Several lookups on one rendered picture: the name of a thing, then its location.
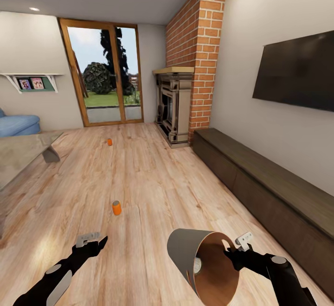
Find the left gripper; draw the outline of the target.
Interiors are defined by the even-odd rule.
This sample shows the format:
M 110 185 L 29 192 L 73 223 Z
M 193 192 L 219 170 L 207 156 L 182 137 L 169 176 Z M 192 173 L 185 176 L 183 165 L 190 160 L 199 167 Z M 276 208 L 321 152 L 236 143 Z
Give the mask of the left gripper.
M 104 248 L 106 241 L 108 240 L 108 236 L 106 236 L 103 240 L 98 242 L 90 242 L 83 247 L 76 248 L 76 245 L 72 247 L 72 254 L 76 254 L 81 258 L 81 266 L 93 256 L 97 256 L 101 249 Z M 71 254 L 71 255 L 72 255 Z M 81 268 L 81 266 L 79 268 Z

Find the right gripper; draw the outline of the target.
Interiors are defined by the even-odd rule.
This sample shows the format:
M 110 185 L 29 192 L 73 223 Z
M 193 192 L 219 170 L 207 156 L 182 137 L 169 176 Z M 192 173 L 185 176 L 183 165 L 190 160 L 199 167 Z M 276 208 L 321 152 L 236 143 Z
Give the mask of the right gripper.
M 249 245 L 249 249 L 244 251 L 239 251 L 238 249 L 233 253 L 231 248 L 227 248 L 227 251 L 223 251 L 224 254 L 232 261 L 234 269 L 239 271 L 242 268 L 248 268 L 256 273 L 253 266 L 253 258 L 257 252 L 253 251 L 251 244 Z

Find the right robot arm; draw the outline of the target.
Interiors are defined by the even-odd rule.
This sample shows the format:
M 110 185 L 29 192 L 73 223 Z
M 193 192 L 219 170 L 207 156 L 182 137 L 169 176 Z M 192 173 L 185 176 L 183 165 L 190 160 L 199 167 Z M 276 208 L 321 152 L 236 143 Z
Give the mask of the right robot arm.
M 293 266 L 285 257 L 255 251 L 247 242 L 253 238 L 250 231 L 235 239 L 240 247 L 233 253 L 231 248 L 223 251 L 232 261 L 234 269 L 248 268 L 271 280 L 279 306 L 318 306 L 311 291 L 302 288 Z

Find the trash can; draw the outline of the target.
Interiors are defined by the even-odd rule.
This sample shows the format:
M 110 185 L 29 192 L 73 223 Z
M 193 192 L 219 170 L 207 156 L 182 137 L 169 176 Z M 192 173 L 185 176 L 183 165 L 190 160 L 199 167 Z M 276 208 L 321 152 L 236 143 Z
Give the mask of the trash can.
M 221 232 L 176 229 L 168 238 L 171 260 L 205 306 L 228 306 L 238 288 L 240 271 L 224 254 L 222 240 L 236 251 L 231 239 Z M 200 273 L 194 274 L 197 253 L 203 265 Z

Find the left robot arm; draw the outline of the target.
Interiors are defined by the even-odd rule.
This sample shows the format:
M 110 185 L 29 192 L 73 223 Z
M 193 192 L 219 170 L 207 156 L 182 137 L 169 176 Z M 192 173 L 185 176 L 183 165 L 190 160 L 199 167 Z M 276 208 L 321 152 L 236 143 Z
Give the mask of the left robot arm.
M 25 294 L 20 295 L 13 306 L 55 306 L 71 283 L 72 276 L 93 256 L 104 248 L 108 236 L 98 242 L 87 242 L 97 239 L 100 232 L 78 235 L 77 243 L 72 247 L 72 254 L 48 269 L 42 280 Z

